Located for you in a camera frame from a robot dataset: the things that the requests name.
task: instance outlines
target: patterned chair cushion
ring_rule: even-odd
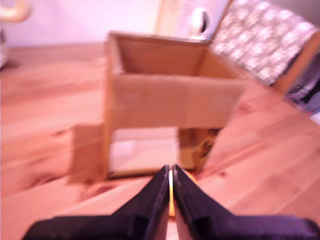
[[[301,16],[268,1],[233,0],[211,49],[271,85],[316,31]]]

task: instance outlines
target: wooden table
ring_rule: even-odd
[[[1,77],[1,237],[34,221],[111,214],[150,177],[101,181],[102,44],[19,48]],[[235,214],[320,224],[320,127],[249,81],[198,185]],[[167,239],[177,239],[174,221]]]

